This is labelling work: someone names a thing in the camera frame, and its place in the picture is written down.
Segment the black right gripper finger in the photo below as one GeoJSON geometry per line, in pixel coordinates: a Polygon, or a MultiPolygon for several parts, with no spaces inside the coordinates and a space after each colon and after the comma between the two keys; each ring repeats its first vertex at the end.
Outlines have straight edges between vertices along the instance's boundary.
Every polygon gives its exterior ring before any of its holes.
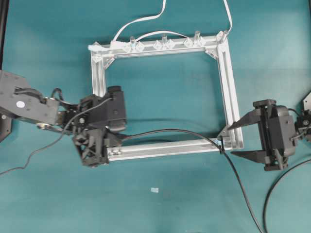
{"type": "Polygon", "coordinates": [[[269,157],[264,150],[233,151],[231,154],[261,164],[268,164],[269,157]]]}
{"type": "Polygon", "coordinates": [[[240,120],[234,122],[229,129],[237,129],[240,127],[245,127],[248,125],[253,125],[261,121],[261,110],[260,109],[254,109],[251,112],[248,112],[245,114],[240,120]]]}

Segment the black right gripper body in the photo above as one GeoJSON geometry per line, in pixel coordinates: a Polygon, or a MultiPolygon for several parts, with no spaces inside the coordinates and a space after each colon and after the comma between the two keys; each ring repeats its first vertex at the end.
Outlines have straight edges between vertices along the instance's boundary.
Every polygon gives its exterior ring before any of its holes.
{"type": "Polygon", "coordinates": [[[287,168],[289,157],[295,154],[296,148],[294,118],[286,106],[277,105],[275,100],[255,101],[253,106],[261,113],[258,128],[262,150],[265,151],[264,170],[287,168]]]}

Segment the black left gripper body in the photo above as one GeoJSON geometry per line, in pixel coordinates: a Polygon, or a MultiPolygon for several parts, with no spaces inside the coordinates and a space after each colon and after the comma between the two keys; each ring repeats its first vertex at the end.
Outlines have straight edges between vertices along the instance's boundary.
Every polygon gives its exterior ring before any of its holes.
{"type": "Polygon", "coordinates": [[[110,147],[104,145],[105,133],[120,133],[126,129],[126,108],[121,87],[109,87],[103,97],[90,95],[81,99],[77,114],[72,140],[82,165],[97,167],[108,164],[110,147]]]}

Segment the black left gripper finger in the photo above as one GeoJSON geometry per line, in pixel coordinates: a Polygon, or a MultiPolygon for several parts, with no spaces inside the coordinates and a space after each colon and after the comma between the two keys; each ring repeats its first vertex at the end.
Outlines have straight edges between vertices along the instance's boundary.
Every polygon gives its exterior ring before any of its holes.
{"type": "Polygon", "coordinates": [[[104,135],[104,145],[106,147],[120,147],[125,139],[125,134],[107,131],[104,135]]]}

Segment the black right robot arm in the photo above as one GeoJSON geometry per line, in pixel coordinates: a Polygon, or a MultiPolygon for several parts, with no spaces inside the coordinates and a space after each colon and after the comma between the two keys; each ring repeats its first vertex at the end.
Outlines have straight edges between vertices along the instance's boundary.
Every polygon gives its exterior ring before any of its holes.
{"type": "Polygon", "coordinates": [[[290,109],[267,99],[253,102],[254,110],[234,122],[229,129],[257,124],[261,150],[234,151],[233,155],[264,164],[265,171],[283,170],[295,154],[299,139],[311,139],[311,111],[305,110],[296,121],[290,109]]]}

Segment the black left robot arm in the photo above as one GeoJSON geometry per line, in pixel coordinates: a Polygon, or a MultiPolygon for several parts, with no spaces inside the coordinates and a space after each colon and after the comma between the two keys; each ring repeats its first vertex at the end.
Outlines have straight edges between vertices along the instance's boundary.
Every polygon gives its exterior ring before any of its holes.
{"type": "Polygon", "coordinates": [[[49,98],[31,88],[22,76],[0,72],[0,117],[34,124],[39,129],[71,135],[84,166],[107,164],[108,148],[125,138],[124,92],[111,86],[103,97],[90,95],[78,104],[64,101],[59,88],[49,98]]]}

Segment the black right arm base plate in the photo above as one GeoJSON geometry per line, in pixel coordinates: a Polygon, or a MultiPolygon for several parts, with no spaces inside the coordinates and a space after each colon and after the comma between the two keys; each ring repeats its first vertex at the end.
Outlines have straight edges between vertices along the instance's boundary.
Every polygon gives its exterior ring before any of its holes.
{"type": "Polygon", "coordinates": [[[304,99],[301,101],[301,114],[310,115],[311,114],[311,92],[307,94],[304,99]]]}

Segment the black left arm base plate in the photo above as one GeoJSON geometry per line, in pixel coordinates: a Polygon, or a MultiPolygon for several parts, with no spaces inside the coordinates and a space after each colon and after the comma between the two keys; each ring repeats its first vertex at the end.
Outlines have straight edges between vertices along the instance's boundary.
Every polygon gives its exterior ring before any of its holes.
{"type": "Polygon", "coordinates": [[[12,131],[12,118],[0,114],[0,142],[2,142],[12,131]]]}

